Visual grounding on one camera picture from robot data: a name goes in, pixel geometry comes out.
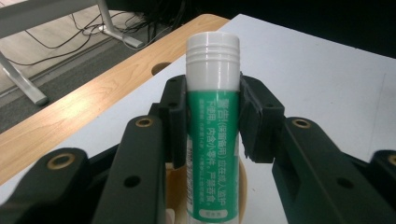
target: white table surface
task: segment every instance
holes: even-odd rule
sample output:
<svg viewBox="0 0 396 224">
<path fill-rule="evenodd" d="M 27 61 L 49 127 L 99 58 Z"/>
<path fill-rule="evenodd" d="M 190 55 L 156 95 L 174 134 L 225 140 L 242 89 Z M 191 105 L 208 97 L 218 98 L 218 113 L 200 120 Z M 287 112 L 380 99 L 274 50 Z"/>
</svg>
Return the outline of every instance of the white table surface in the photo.
<svg viewBox="0 0 396 224">
<path fill-rule="evenodd" d="M 222 28 L 241 41 L 241 70 L 260 79 L 286 107 L 287 117 L 311 119 L 346 153 L 368 161 L 378 149 L 396 149 L 396 60 L 238 15 Z M 128 120 L 159 102 L 165 81 L 185 73 L 185 56 L 66 139 L 94 156 L 120 142 Z M 272 164 L 246 160 L 244 223 L 287 223 Z M 0 187 L 0 203 L 25 169 Z"/>
</svg>

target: white tube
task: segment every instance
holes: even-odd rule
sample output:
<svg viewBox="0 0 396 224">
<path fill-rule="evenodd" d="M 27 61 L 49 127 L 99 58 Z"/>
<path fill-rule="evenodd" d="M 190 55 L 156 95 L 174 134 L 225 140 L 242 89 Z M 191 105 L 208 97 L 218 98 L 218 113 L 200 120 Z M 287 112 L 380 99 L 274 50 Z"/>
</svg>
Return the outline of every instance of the white tube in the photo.
<svg viewBox="0 0 396 224">
<path fill-rule="evenodd" d="M 206 32 L 187 42 L 190 109 L 188 223 L 239 223 L 239 39 Z"/>
</svg>

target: green label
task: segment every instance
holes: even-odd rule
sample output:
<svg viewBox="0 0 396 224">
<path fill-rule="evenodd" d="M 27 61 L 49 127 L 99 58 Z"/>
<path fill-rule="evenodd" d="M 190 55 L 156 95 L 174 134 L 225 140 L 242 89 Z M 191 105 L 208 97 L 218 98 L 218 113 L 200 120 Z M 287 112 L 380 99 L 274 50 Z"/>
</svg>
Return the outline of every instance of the green label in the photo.
<svg viewBox="0 0 396 224">
<path fill-rule="evenodd" d="M 203 222 L 238 215 L 238 92 L 191 91 L 188 212 Z"/>
</svg>

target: wooden table edge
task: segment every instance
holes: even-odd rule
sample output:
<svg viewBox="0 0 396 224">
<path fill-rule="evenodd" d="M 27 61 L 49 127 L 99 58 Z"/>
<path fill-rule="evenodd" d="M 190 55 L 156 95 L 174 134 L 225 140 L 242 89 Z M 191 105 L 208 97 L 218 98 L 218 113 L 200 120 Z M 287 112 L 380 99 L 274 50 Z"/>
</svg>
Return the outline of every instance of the wooden table edge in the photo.
<svg viewBox="0 0 396 224">
<path fill-rule="evenodd" d="M 0 185 L 149 80 L 153 65 L 172 63 L 182 56 L 189 36 L 216 31 L 227 21 L 211 14 L 200 15 L 1 133 Z"/>
</svg>

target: white cap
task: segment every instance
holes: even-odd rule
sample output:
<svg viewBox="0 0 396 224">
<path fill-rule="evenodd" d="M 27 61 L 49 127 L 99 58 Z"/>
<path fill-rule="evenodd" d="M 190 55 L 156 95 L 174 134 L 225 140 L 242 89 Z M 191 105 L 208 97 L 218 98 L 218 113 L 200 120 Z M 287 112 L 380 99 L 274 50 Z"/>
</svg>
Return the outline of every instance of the white cap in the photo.
<svg viewBox="0 0 396 224">
<path fill-rule="evenodd" d="M 193 35 L 187 41 L 188 91 L 239 91 L 239 38 L 222 32 Z"/>
</svg>

